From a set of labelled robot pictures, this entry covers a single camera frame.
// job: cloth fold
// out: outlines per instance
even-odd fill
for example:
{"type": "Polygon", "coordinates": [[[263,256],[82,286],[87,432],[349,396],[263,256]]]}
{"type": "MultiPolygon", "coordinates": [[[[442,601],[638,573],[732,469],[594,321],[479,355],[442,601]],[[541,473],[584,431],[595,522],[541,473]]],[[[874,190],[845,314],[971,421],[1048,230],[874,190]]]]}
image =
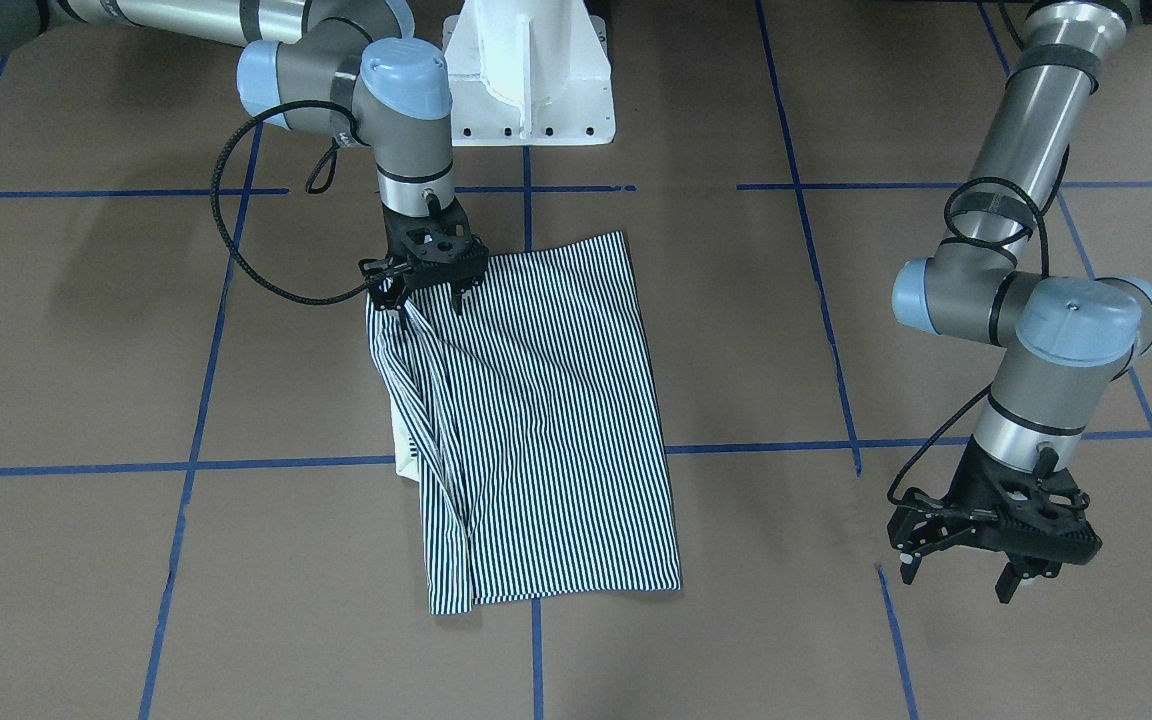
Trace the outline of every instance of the cloth fold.
{"type": "Polygon", "coordinates": [[[433,614],[681,583],[634,275],[621,233],[495,256],[447,288],[367,306],[397,472],[420,484],[433,614]]]}

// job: floor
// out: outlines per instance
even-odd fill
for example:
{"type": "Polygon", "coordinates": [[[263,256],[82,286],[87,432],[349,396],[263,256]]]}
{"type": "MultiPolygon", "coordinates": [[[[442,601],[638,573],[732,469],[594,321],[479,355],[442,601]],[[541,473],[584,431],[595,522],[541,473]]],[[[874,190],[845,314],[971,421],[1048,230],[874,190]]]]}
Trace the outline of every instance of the floor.
{"type": "MultiPolygon", "coordinates": [[[[414,5],[427,36],[454,9],[414,5]]],[[[612,23],[616,142],[457,150],[458,182],[497,251],[630,238],[685,589],[449,619],[362,305],[276,300],[212,228],[237,51],[70,28],[0,65],[0,720],[1152,719],[1152,355],[1074,462],[1092,564],[1000,606],[999,556],[905,588],[882,533],[893,471],[1000,357],[887,301],[1016,58],[993,5],[612,23]]],[[[270,128],[225,180],[298,291],[380,249],[364,156],[300,190],[321,145],[270,128]]],[[[1049,223],[1056,273],[1152,281],[1152,28],[1107,65],[1049,223]]],[[[942,487],[969,430],[914,482],[942,487]]]]}

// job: striped cloth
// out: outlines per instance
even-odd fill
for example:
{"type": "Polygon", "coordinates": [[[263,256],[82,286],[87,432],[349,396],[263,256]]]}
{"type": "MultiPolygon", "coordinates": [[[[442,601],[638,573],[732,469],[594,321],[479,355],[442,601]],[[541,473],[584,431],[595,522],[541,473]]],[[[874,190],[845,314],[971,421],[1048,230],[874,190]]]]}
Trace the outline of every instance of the striped cloth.
{"type": "Polygon", "coordinates": [[[367,306],[397,465],[420,483],[429,606],[680,588],[673,502],[634,275],[620,233],[494,256],[367,306]]]}

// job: black cable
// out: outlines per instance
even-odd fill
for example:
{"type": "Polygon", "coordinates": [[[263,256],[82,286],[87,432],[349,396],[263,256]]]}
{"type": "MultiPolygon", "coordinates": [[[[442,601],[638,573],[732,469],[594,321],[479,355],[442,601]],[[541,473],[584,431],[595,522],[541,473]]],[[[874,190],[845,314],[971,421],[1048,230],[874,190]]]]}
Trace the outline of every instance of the black cable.
{"type": "MultiPolygon", "coordinates": [[[[952,415],[950,418],[946,420],[940,429],[937,429],[935,432],[927,438],[927,441],[924,442],[923,446],[918,448],[918,450],[914,452],[914,455],[911,455],[910,458],[905,461],[904,468],[901,468],[900,471],[896,472],[896,478],[892,480],[892,485],[887,487],[887,502],[892,502],[892,505],[900,507],[909,507],[908,505],[899,500],[899,498],[896,498],[896,487],[900,487],[900,483],[905,478],[905,473],[909,473],[910,469],[914,468],[916,462],[918,462],[923,457],[925,452],[931,450],[932,446],[937,445],[938,439],[941,439],[941,435],[948,432],[948,429],[954,427],[954,424],[957,423],[957,420],[963,419],[963,416],[967,415],[969,410],[972,410],[975,404],[977,404],[977,402],[983,401],[984,397],[986,397],[990,394],[990,387],[991,386],[984,386],[983,388],[980,388],[980,392],[975,393],[975,395],[972,395],[972,400],[967,401],[967,403],[963,404],[963,407],[960,407],[956,414],[952,415]]],[[[925,510],[925,509],[924,507],[914,507],[914,510],[925,510]]]]}
{"type": "Polygon", "coordinates": [[[1060,192],[1060,183],[1064,182],[1064,168],[1069,167],[1069,146],[1064,146],[1064,156],[1060,159],[1060,169],[1056,170],[1056,179],[1052,181],[1052,191],[1047,195],[1047,202],[1043,203],[1043,214],[1052,210],[1052,202],[1056,202],[1056,192],[1060,192]]]}
{"type": "Polygon", "coordinates": [[[332,145],[328,146],[328,151],[324,152],[319,161],[314,165],[314,168],[310,170],[310,179],[305,181],[306,195],[323,195],[332,190],[332,183],[335,181],[335,159],[338,159],[339,152],[340,143],[333,141],[332,145]],[[328,179],[325,179],[323,184],[314,187],[314,181],[319,179],[319,174],[323,173],[325,165],[328,167],[328,179]]]}
{"type": "Polygon", "coordinates": [[[1024,50],[1025,41],[1021,40],[1016,23],[1011,22],[1011,14],[1007,12],[1007,3],[1002,0],[998,0],[998,14],[1002,15],[1002,24],[1007,26],[1007,35],[1011,37],[1011,41],[1015,41],[1016,47],[1020,47],[1020,50],[1024,50]]]}
{"type": "MultiPolygon", "coordinates": [[[[273,291],[274,295],[285,297],[285,300],[300,302],[301,305],[335,305],[338,302],[351,300],[353,297],[361,295],[361,293],[369,290],[372,286],[379,285],[382,281],[382,278],[378,275],[376,279],[364,281],[364,283],[353,288],[353,290],[342,291],[340,295],[333,295],[329,297],[305,297],[296,295],[296,293],[293,291],[286,291],[283,288],[278,287],[276,285],[270,282],[268,279],[262,276],[260,273],[257,273],[250,264],[247,264],[247,259],[244,259],[242,252],[238,251],[237,243],[234,243],[234,237],[230,237],[229,228],[225,227],[225,218],[220,213],[220,177],[223,176],[225,165],[229,164],[229,156],[233,156],[234,147],[238,145],[238,142],[242,141],[248,132],[251,132],[253,128],[264,123],[265,120],[268,120],[274,115],[283,114],[288,109],[304,108],[332,109],[334,113],[344,115],[344,118],[349,119],[349,135],[357,138],[358,119],[344,105],[338,105],[325,100],[296,100],[293,103],[275,105],[273,108],[263,111],[262,113],[255,115],[255,118],[251,118],[243,123],[237,131],[234,131],[234,135],[229,138],[229,141],[225,142],[223,149],[220,150],[220,156],[215,159],[215,169],[211,173],[211,218],[215,220],[215,230],[220,232],[220,240],[223,241],[225,247],[229,250],[229,256],[234,260],[234,264],[237,264],[238,267],[247,273],[247,276],[253,279],[253,281],[260,285],[260,287],[264,287],[265,290],[273,291]]],[[[320,160],[320,164],[326,161],[325,158],[326,156],[324,156],[324,160],[320,160]]]]}
{"type": "MultiPolygon", "coordinates": [[[[1041,252],[1043,276],[1049,276],[1051,258],[1047,248],[1047,223],[1043,221],[1043,209],[1039,209],[1037,202],[1034,202],[1033,197],[1029,196],[1029,192],[1024,191],[1024,188],[1021,188],[1020,184],[1011,182],[1009,179],[984,176],[969,179],[968,182],[960,184],[954,192],[950,192],[950,197],[948,197],[945,202],[945,227],[950,229],[950,234],[954,234],[954,237],[956,237],[960,242],[965,242],[969,245],[975,247],[984,247],[984,249],[987,250],[1001,250],[1002,247],[1010,245],[1011,242],[1026,237],[1028,234],[1030,234],[1029,228],[1021,228],[1020,232],[1010,234],[1010,236],[1002,240],[980,240],[979,237],[972,237],[968,236],[968,234],[963,234],[963,232],[957,228],[957,225],[954,223],[954,214],[952,213],[954,209],[952,206],[954,206],[954,202],[958,199],[958,197],[963,196],[965,191],[972,190],[972,188],[978,184],[1001,184],[1001,187],[1005,187],[1007,190],[1015,194],[1016,197],[1020,197],[1021,202],[1024,202],[1025,209],[1028,209],[1029,213],[1033,215],[1034,228],[1038,230],[1038,249],[1039,252],[1041,252]]],[[[1055,196],[1055,187],[1053,187],[1052,197],[1055,196]]]]}

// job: black band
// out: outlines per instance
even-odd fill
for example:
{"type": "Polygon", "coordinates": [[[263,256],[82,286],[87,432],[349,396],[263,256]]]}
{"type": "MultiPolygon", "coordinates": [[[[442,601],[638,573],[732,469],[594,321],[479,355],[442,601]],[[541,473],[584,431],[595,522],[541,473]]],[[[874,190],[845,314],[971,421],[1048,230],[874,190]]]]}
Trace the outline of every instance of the black band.
{"type": "MultiPolygon", "coordinates": [[[[1066,1],[1068,0],[1038,0],[1037,3],[1029,6],[1029,13],[1025,13],[1025,17],[1029,17],[1029,15],[1038,13],[1038,10],[1041,10],[1043,8],[1047,8],[1047,6],[1055,3],[1066,3],[1066,1]]],[[[1123,24],[1126,24],[1126,26],[1128,28],[1132,26],[1132,23],[1135,22],[1135,17],[1132,16],[1132,8],[1128,8],[1128,6],[1126,6],[1126,3],[1123,3],[1123,1],[1121,0],[1091,0],[1091,3],[1100,5],[1106,10],[1114,13],[1115,15],[1117,15],[1117,17],[1123,20],[1123,24]]],[[[1146,10],[1146,5],[1152,5],[1152,0],[1140,0],[1140,14],[1144,15],[1144,17],[1149,16],[1147,15],[1149,10],[1146,10]]],[[[1149,23],[1149,20],[1146,18],[1144,20],[1144,22],[1149,23]]]]}
{"type": "Polygon", "coordinates": [[[1016,200],[1010,195],[998,195],[996,192],[969,192],[958,197],[954,202],[954,211],[950,218],[957,218],[968,213],[990,213],[1011,220],[1021,227],[1032,230],[1034,228],[1034,214],[1030,213],[1024,202],[1016,200]]]}
{"type": "MultiPolygon", "coordinates": [[[[353,89],[358,85],[358,68],[361,66],[362,59],[357,55],[347,58],[340,63],[338,71],[332,77],[329,99],[333,103],[342,105],[344,108],[353,105],[353,89]]],[[[366,142],[362,141],[361,137],[353,136],[351,118],[343,118],[340,113],[332,113],[332,119],[328,122],[332,124],[332,131],[335,138],[338,138],[340,146],[366,145],[366,142]]]]}
{"type": "Polygon", "coordinates": [[[47,0],[33,0],[33,3],[38,6],[38,35],[41,35],[51,26],[51,5],[47,0]]]}
{"type": "Polygon", "coordinates": [[[118,22],[129,24],[129,26],[134,26],[134,24],[136,24],[123,14],[122,8],[119,8],[118,0],[100,0],[100,6],[101,8],[105,8],[105,14],[108,14],[109,17],[118,20],[118,22]]]}
{"type": "Polygon", "coordinates": [[[83,20],[82,17],[79,17],[78,13],[74,12],[74,9],[70,8],[69,0],[56,0],[56,3],[60,5],[60,9],[65,10],[65,14],[69,15],[70,18],[75,18],[75,20],[77,20],[77,22],[81,22],[81,23],[86,23],[88,22],[86,20],[83,20]]]}
{"type": "Polygon", "coordinates": [[[1073,45],[1034,45],[1025,50],[1025,54],[1020,56],[1020,63],[1011,70],[1011,76],[1007,82],[1011,82],[1021,73],[1029,68],[1041,68],[1045,65],[1063,65],[1066,68],[1083,70],[1092,79],[1092,92],[1101,86],[1098,76],[1101,74],[1101,59],[1096,53],[1087,53],[1082,47],[1073,45]]]}
{"type": "Polygon", "coordinates": [[[243,40],[260,40],[260,0],[238,1],[238,23],[243,28],[243,40]]]}
{"type": "Polygon", "coordinates": [[[985,247],[985,245],[980,245],[980,243],[978,243],[978,242],[968,242],[968,241],[964,241],[964,240],[958,240],[956,237],[947,237],[947,238],[942,240],[941,241],[941,245],[970,245],[970,247],[978,247],[982,250],[993,250],[998,255],[1002,255],[1007,260],[1011,260],[1011,265],[1016,265],[1016,264],[1020,263],[1020,258],[1016,258],[1016,255],[1013,251],[1007,250],[1006,247],[993,247],[993,245],[985,247]]]}
{"type": "Polygon", "coordinates": [[[410,183],[410,184],[419,184],[422,182],[434,182],[437,179],[441,179],[444,176],[447,176],[447,173],[452,172],[452,165],[448,164],[447,167],[442,168],[441,170],[439,170],[439,172],[437,172],[434,174],[431,174],[431,176],[422,176],[422,177],[418,177],[418,179],[412,179],[412,177],[408,177],[408,176],[399,176],[399,174],[396,174],[396,173],[389,173],[389,170],[387,170],[385,168],[381,168],[380,165],[377,165],[376,169],[380,174],[382,174],[385,177],[392,179],[392,181],[407,182],[407,183],[410,183]]]}
{"type": "Polygon", "coordinates": [[[1020,425],[1022,429],[1033,430],[1036,433],[1044,433],[1044,435],[1075,437],[1083,434],[1083,430],[1087,429],[1087,425],[1083,425],[1082,429],[1054,429],[1051,425],[1043,425],[1041,423],[1033,423],[1032,420],[1021,418],[1020,415],[1013,414],[1011,410],[1007,410],[1006,407],[1000,406],[993,397],[992,392],[990,393],[990,407],[993,407],[993,411],[1002,415],[1002,418],[1009,423],[1020,425]]]}
{"type": "Polygon", "coordinates": [[[1137,346],[1132,343],[1132,351],[1128,353],[1128,359],[1123,361],[1123,369],[1119,370],[1119,372],[1111,378],[1111,382],[1114,382],[1116,379],[1128,374],[1128,370],[1132,369],[1132,364],[1135,363],[1135,348],[1137,348],[1137,346]]]}
{"type": "Polygon", "coordinates": [[[998,283],[998,291],[993,293],[993,305],[990,306],[990,344],[1002,347],[998,342],[998,316],[1002,313],[1002,302],[1007,300],[1007,288],[1011,287],[1011,281],[1016,279],[1016,273],[1007,273],[1002,282],[998,283]]]}
{"type": "Polygon", "coordinates": [[[367,32],[364,26],[362,26],[361,24],[358,24],[356,22],[353,22],[353,20],[350,20],[350,18],[342,18],[342,17],[340,17],[340,15],[332,15],[332,17],[329,17],[329,18],[323,18],[321,22],[328,22],[328,20],[338,20],[338,22],[342,22],[342,23],[347,24],[348,26],[351,26],[353,29],[356,29],[356,31],[361,32],[362,36],[364,36],[364,37],[367,38],[367,41],[374,41],[371,38],[371,33],[367,32]]]}
{"type": "Polygon", "coordinates": [[[1140,0],[1140,22],[1152,26],[1152,0],[1140,0]]]}

